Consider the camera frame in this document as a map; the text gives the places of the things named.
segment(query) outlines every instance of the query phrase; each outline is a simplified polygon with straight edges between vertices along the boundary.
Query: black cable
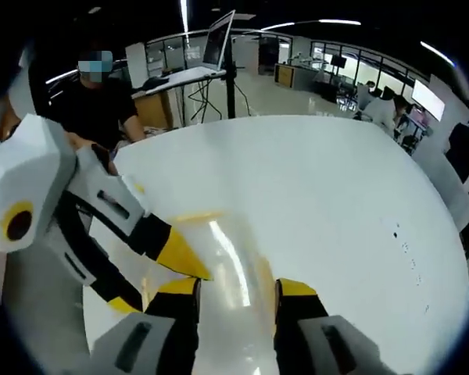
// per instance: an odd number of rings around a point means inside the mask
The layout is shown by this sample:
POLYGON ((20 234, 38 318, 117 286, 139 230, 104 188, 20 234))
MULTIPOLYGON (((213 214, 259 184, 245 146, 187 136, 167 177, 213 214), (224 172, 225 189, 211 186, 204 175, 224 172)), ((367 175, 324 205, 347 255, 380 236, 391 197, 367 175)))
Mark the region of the black cable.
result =
POLYGON ((219 120, 222 120, 222 113, 220 112, 219 109, 217 109, 217 107, 212 104, 212 102, 209 101, 209 87, 210 87, 210 83, 213 81, 213 79, 209 79, 209 80, 206 80, 205 83, 203 82, 199 82, 198 83, 198 86, 199 86, 199 89, 196 90, 195 92, 193 92, 192 94, 188 95, 188 98, 190 98, 191 100, 194 100, 195 102, 200 102, 202 103, 202 105, 200 106, 200 108, 195 112, 195 114, 191 117, 191 121, 193 121, 193 119, 195 117, 197 117, 197 115, 203 111, 203 114, 202 114, 202 123, 205 119, 205 114, 206 114, 206 109, 207 109, 207 106, 210 105, 214 111, 216 111, 217 113, 219 113, 219 120), (201 100, 198 100, 197 98, 193 98, 193 95, 196 95, 196 94, 200 94, 200 96, 202 97, 201 100))
POLYGON ((236 84, 236 81, 234 82, 234 86, 238 89, 238 91, 240 91, 240 93, 243 95, 243 98, 245 98, 245 104, 247 105, 247 113, 249 114, 249 116, 251 116, 252 114, 250 113, 249 99, 247 98, 247 95, 245 95, 242 89, 236 84))

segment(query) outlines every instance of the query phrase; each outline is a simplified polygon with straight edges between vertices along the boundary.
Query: office room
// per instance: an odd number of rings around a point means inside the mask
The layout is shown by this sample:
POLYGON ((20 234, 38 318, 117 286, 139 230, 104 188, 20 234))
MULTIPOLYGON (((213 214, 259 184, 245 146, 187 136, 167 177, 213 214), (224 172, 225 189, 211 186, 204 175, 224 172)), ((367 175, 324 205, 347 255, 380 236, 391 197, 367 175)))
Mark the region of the office room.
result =
POLYGON ((0 41, 4 369, 465 373, 469 9, 30 11, 0 41))

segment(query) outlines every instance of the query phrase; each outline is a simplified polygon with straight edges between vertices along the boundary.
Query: person's hand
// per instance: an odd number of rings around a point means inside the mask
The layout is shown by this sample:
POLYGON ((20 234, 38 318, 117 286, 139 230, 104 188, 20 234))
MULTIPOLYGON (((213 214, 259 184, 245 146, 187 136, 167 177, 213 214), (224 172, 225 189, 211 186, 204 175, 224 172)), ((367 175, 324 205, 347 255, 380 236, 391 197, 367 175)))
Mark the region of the person's hand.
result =
POLYGON ((131 116, 124 122, 125 133, 132 141, 132 143, 142 141, 146 139, 144 127, 141 125, 137 116, 131 116))
POLYGON ((71 147, 73 147, 75 151, 85 146, 92 148, 106 171, 113 176, 118 176, 118 170, 116 169, 115 164, 110 160, 109 150, 107 148, 102 147, 94 141, 82 138, 76 133, 66 132, 66 136, 70 141, 71 147))

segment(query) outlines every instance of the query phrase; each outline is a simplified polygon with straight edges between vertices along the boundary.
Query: white table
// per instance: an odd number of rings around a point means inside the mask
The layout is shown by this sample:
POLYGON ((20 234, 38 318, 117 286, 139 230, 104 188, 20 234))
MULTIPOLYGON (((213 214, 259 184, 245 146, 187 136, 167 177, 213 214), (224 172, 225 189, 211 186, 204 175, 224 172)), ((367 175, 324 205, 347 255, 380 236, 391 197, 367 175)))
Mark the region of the white table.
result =
POLYGON ((132 95, 133 99, 140 98, 146 95, 158 94, 162 91, 170 90, 171 88, 178 88, 186 84, 194 84, 204 80, 212 80, 226 75, 226 70, 213 70, 204 66, 197 66, 195 68, 182 70, 177 73, 172 73, 167 76, 169 79, 165 84, 156 86, 155 88, 147 91, 138 91, 132 95))
MULTIPOLYGON (((438 361, 467 316, 469 278, 452 217, 420 168, 372 123, 225 120, 123 148, 115 163, 145 186, 165 220, 242 214, 274 276, 314 288, 328 313, 362 330, 399 373, 438 361)), ((116 240, 100 229, 91 234, 113 257, 107 242, 116 240)), ((89 346, 115 315, 84 289, 89 346)))

